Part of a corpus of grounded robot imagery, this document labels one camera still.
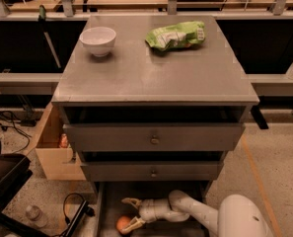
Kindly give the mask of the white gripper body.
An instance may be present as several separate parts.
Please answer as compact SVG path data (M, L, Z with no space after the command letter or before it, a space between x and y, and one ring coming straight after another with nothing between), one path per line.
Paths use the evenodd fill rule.
M141 201L138 211L141 219L146 223L167 219L172 212L166 198L144 199Z

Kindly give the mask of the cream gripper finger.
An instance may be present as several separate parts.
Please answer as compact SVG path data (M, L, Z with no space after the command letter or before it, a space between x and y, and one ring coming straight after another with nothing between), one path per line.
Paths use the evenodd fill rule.
M139 217L131 218L131 221L129 222L129 224L123 229L124 235L127 235L133 230L142 227L144 224L145 224L145 221L142 218L139 218Z
M132 205L134 208L138 209L141 205L142 200L135 198L135 197L125 197L121 200L122 203L125 204L130 204Z

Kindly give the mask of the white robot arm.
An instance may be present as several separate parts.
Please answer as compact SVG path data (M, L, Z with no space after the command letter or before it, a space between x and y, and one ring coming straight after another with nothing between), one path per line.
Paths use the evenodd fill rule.
M122 202L135 207L139 216L120 227L121 234L128 234L159 219L184 222L193 217L217 237L274 237L258 207L241 195L224 198L219 209L180 190L171 191L167 198L126 197Z

